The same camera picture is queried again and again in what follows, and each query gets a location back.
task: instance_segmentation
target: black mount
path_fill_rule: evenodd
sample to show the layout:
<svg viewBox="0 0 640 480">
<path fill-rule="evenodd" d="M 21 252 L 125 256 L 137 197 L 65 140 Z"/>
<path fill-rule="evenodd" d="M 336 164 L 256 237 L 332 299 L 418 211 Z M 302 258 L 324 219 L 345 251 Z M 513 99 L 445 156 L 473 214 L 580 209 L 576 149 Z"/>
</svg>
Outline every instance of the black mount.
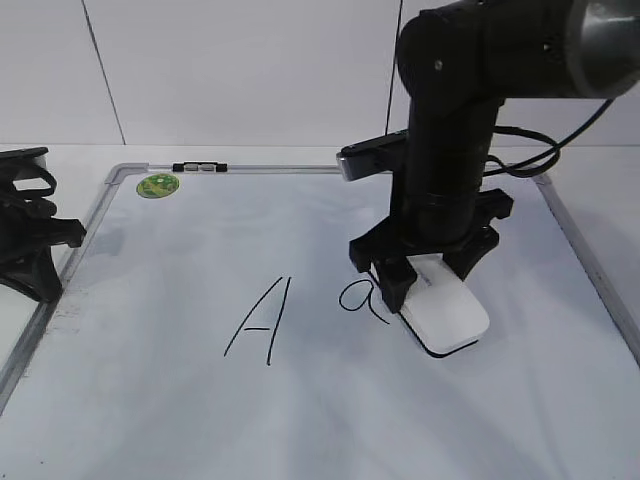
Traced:
<svg viewBox="0 0 640 480">
<path fill-rule="evenodd" d="M 0 284 L 36 301 L 52 302 L 62 285 L 51 258 L 51 246 L 82 245 L 86 231 L 78 220 L 52 218 L 56 205 L 44 199 L 56 189 L 41 165 L 47 148 L 0 152 Z M 40 178 L 49 187 L 18 190 L 16 180 Z"/>
<path fill-rule="evenodd" d="M 448 244 L 415 238 L 407 241 L 400 211 L 405 194 L 403 159 L 407 144 L 407 132 L 401 131 L 351 145 L 338 154 L 348 180 L 385 170 L 393 174 L 390 215 L 349 244 L 349 257 L 358 272 L 375 267 L 382 299 L 392 313 L 400 311 L 409 288 L 418 278 L 407 257 L 442 253 L 444 262 L 464 280 L 475 265 L 498 246 L 500 236 L 490 226 L 491 221 L 509 217 L 513 207 L 513 199 L 502 190 L 480 192 L 475 199 L 470 228 L 460 240 Z"/>
</svg>

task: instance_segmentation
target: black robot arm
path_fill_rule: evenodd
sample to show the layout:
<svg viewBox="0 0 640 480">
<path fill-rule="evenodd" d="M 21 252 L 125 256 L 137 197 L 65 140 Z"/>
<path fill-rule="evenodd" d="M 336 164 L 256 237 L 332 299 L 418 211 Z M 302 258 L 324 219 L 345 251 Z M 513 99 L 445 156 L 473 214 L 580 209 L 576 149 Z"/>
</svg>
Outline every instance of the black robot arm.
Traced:
<svg viewBox="0 0 640 480">
<path fill-rule="evenodd" d="M 505 99 L 612 99 L 635 85 L 640 2 L 463 0 L 411 20 L 396 59 L 408 130 L 338 154 L 348 180 L 393 172 L 389 217 L 350 244 L 392 312 L 417 278 L 407 257 L 442 253 L 464 279 L 498 245 L 490 222 L 513 201 L 480 187 Z"/>
</svg>

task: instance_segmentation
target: green sticker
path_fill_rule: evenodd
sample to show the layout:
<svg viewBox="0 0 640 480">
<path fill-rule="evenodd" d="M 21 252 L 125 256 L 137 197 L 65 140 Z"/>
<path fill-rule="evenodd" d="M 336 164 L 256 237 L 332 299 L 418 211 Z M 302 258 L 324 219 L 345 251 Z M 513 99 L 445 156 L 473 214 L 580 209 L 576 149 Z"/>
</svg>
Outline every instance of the green sticker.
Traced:
<svg viewBox="0 0 640 480">
<path fill-rule="evenodd" d="M 143 198 L 164 198 L 175 192 L 179 186 L 180 180 L 178 180 L 178 177 L 159 173 L 141 181 L 136 191 Z"/>
</svg>

